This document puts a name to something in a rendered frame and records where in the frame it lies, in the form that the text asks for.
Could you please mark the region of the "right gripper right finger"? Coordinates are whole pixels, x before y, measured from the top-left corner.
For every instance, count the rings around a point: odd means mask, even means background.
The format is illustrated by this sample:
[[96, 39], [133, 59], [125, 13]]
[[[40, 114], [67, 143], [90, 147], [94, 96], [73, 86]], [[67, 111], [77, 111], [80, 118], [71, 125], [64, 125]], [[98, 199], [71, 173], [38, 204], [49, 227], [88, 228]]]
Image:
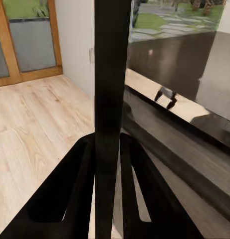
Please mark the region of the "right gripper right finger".
[[[140, 142], [120, 133], [124, 239], [204, 239]], [[134, 167], [151, 222], [140, 219]]]

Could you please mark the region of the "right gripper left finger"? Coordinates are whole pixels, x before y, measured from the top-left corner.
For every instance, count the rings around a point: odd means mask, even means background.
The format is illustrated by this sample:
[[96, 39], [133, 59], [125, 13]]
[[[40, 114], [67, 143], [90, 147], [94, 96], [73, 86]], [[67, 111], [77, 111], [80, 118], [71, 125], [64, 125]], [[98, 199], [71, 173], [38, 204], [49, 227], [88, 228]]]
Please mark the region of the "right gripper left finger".
[[0, 239], [88, 239], [95, 133], [81, 137], [0, 234]]

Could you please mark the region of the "poster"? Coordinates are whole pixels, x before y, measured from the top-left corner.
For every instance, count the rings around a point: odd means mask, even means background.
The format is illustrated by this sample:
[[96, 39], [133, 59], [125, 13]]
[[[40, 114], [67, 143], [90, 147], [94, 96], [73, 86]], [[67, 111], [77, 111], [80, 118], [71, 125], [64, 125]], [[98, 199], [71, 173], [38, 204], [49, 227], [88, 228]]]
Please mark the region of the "poster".
[[132, 0], [94, 0], [95, 239], [111, 239]]

